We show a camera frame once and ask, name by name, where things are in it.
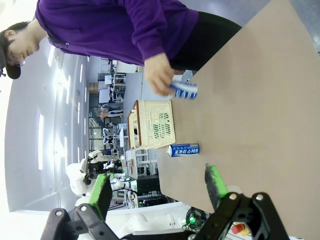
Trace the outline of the person's left hand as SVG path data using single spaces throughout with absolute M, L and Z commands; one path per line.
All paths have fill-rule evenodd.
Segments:
M 175 94 L 171 88 L 174 70 L 165 53 L 159 53 L 146 59 L 144 68 L 145 79 L 155 94 L 163 97 Z

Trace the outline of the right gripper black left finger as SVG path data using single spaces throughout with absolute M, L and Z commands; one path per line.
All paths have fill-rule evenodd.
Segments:
M 41 239 L 77 240 L 80 235 L 89 234 L 94 240 L 117 240 L 117 235 L 106 224 L 112 196 L 110 177 L 100 174 L 88 203 L 82 203 L 70 212 L 64 208 L 51 210 Z

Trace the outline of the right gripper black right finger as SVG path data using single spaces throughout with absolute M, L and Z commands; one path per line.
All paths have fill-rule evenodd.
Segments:
M 229 191 L 214 165 L 205 166 L 204 179 L 214 213 L 199 231 L 201 240 L 223 240 L 233 223 L 244 224 L 253 240 L 289 239 L 267 193 L 257 192 L 247 197 Z

